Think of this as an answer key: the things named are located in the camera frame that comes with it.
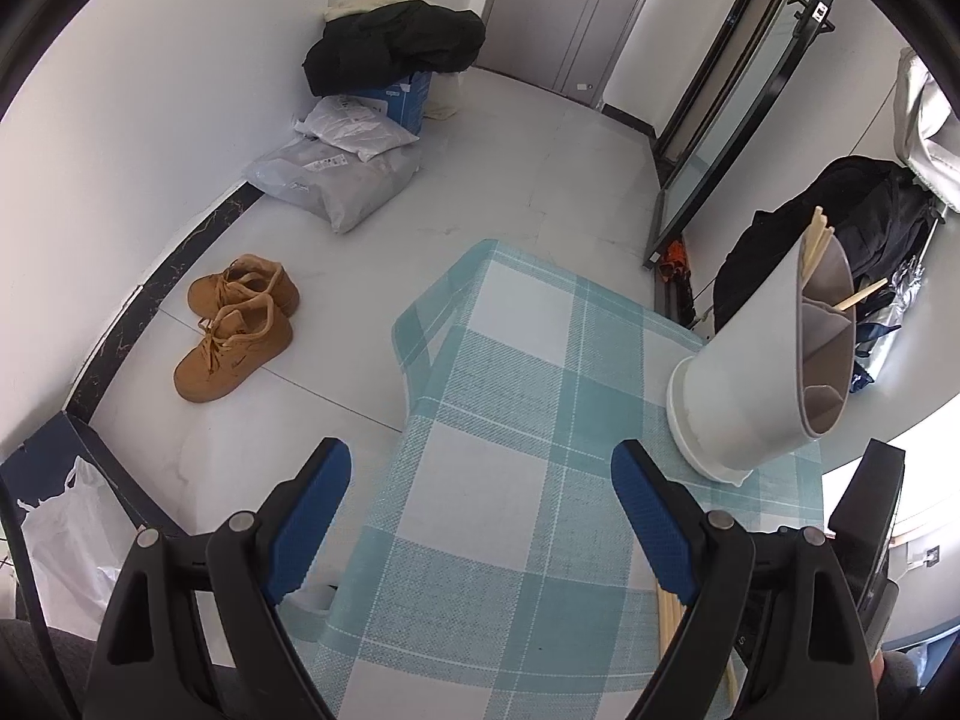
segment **brown shoe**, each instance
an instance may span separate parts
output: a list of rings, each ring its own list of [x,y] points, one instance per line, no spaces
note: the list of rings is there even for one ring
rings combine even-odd
[[[268,293],[224,306],[200,327],[205,330],[203,341],[174,371],[176,391],[192,403],[216,400],[234,391],[294,338],[290,320]]]
[[[213,319],[224,306],[242,303],[261,293],[270,293],[287,317],[299,306],[299,292],[280,263],[243,254],[222,274],[210,274],[193,282],[186,302],[198,317]]]

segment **teal and white plaid tablecloth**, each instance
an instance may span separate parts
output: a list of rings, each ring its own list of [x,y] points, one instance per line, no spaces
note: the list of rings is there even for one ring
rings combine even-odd
[[[680,456],[664,394],[699,338],[515,248],[469,250],[394,343],[410,416],[384,488],[329,616],[281,608],[341,720],[623,720],[659,623],[611,487],[621,440],[748,530],[823,523],[816,445],[741,488]]]

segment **glass panel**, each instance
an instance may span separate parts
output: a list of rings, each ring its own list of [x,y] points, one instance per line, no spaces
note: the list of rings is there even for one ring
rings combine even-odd
[[[673,218],[680,213],[683,204],[696,191],[710,165],[720,155],[727,141],[733,137],[733,133],[747,116],[747,112],[762,92],[776,65],[779,64],[779,60],[784,56],[784,52],[789,49],[790,42],[793,40],[793,30],[797,25],[794,14],[799,13],[803,6],[787,5],[786,1],[788,0],[784,0],[781,4],[779,13],[771,22],[770,28],[757,46],[757,50],[736,82],[726,103],[666,188],[664,221],[659,231],[664,232],[673,223]]]

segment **white utensil holder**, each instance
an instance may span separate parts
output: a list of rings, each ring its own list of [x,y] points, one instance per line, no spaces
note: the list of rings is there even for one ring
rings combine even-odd
[[[766,461],[826,435],[850,391],[856,308],[835,238],[803,286],[803,237],[667,385],[670,431],[700,474],[738,487]]]

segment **cardboard box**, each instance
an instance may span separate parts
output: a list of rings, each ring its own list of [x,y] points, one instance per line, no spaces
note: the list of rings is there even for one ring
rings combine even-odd
[[[360,98],[364,105],[379,111],[393,119],[401,127],[419,135],[424,126],[424,105],[430,94],[432,73],[414,73],[409,79],[402,80],[386,89],[364,89],[350,93]]]

